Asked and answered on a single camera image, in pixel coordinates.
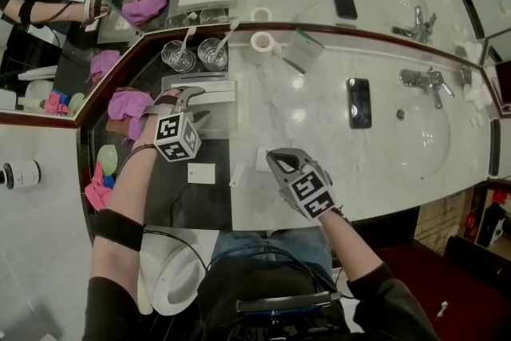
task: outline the reflected faucet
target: reflected faucet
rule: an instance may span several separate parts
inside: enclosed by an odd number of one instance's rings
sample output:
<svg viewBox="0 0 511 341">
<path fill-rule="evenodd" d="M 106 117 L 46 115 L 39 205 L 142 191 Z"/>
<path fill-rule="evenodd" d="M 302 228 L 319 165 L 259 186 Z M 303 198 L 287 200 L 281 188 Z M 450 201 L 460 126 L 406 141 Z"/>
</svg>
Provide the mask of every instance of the reflected faucet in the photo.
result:
<svg viewBox="0 0 511 341">
<path fill-rule="evenodd" d="M 438 92 L 440 88 L 443 88 L 451 98 L 454 98 L 453 90 L 444 81 L 442 73 L 440 71 L 433 71 L 432 67 L 425 73 L 411 69 L 402 69 L 401 73 L 399 73 L 399 81 L 406 87 L 418 87 L 431 93 L 437 109 L 441 109 L 443 106 L 440 93 Z"/>
<path fill-rule="evenodd" d="M 415 23 L 414 28 L 411 30 L 402 29 L 400 27 L 392 27 L 392 33 L 412 38 L 426 44 L 431 34 L 433 33 L 434 23 L 437 21 L 437 15 L 433 13 L 430 20 L 424 23 L 424 17 L 422 16 L 422 9 L 420 6 L 415 7 Z"/>
</svg>

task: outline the bottle label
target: bottle label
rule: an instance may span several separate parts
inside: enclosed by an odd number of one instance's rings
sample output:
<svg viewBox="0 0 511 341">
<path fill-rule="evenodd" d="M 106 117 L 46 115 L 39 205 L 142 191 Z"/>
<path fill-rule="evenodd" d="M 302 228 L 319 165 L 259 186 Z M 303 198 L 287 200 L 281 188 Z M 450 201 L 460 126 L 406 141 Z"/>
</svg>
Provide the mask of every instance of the bottle label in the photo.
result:
<svg viewBox="0 0 511 341">
<path fill-rule="evenodd" d="M 13 188 L 25 188 L 39 183 L 39 169 L 34 161 L 9 163 L 13 172 Z"/>
</svg>

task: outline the reflected smartphone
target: reflected smartphone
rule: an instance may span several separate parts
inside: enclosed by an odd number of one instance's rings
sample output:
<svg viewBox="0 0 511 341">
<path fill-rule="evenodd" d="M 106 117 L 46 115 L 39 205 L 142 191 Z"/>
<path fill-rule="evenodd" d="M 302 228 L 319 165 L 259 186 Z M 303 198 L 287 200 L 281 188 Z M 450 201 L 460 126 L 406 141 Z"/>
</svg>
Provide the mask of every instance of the reflected smartphone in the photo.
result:
<svg viewBox="0 0 511 341">
<path fill-rule="evenodd" d="M 369 81 L 365 78 L 350 78 L 347 81 L 347 90 L 350 127 L 353 129 L 370 128 L 372 120 Z"/>
<path fill-rule="evenodd" d="M 335 11 L 340 18 L 356 20 L 358 18 L 354 0 L 334 0 Z"/>
</svg>

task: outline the blue jeans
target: blue jeans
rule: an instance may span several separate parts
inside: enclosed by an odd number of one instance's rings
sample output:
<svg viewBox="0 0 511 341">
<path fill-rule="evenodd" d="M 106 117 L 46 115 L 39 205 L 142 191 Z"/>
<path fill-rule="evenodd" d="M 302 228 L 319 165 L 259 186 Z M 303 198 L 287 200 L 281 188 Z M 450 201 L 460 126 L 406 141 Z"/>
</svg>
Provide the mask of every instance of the blue jeans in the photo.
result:
<svg viewBox="0 0 511 341">
<path fill-rule="evenodd" d="M 277 230 L 267 237 L 265 232 L 220 232 L 215 243 L 212 259 L 219 254 L 240 246 L 260 245 L 261 248 L 250 248 L 232 252 L 229 256 L 250 256 L 261 252 L 263 246 L 275 246 L 291 253 L 302 263 L 318 264 L 327 274 L 332 274 L 332 258 L 325 236 L 319 228 L 303 228 L 290 230 Z M 267 251 L 254 256 L 261 260 L 287 262 L 289 257 Z"/>
</svg>

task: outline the pink cloth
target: pink cloth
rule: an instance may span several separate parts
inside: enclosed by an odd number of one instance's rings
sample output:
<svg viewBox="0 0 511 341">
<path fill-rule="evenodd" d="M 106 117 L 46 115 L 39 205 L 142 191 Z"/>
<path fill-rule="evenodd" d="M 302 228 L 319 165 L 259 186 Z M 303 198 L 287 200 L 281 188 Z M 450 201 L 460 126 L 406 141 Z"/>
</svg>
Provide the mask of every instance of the pink cloth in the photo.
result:
<svg viewBox="0 0 511 341">
<path fill-rule="evenodd" d="M 128 20 L 140 25 L 156 16 L 167 6 L 167 0 L 132 0 L 122 5 L 122 14 Z"/>
<path fill-rule="evenodd" d="M 109 204 L 111 194 L 112 189 L 105 187 L 103 184 L 103 165 L 101 162 L 97 162 L 93 179 L 90 184 L 85 186 L 85 196 L 93 208 L 100 211 Z"/>
<path fill-rule="evenodd" d="M 131 117 L 128 138 L 136 141 L 142 134 L 138 120 L 140 120 L 145 107 L 152 103 L 153 99 L 146 93 L 140 91 L 120 91 L 115 93 L 109 102 L 109 118 L 111 120 L 124 120 L 126 117 Z"/>
<path fill-rule="evenodd" d="M 52 115 L 67 115 L 69 108 L 67 108 L 67 105 L 61 104 L 60 102 L 61 96 L 52 91 L 45 102 L 46 113 Z"/>
<path fill-rule="evenodd" d="M 121 52 L 117 50 L 105 50 L 94 56 L 90 62 L 89 79 L 96 73 L 100 73 L 99 78 L 103 78 L 119 60 L 121 60 Z"/>
</svg>

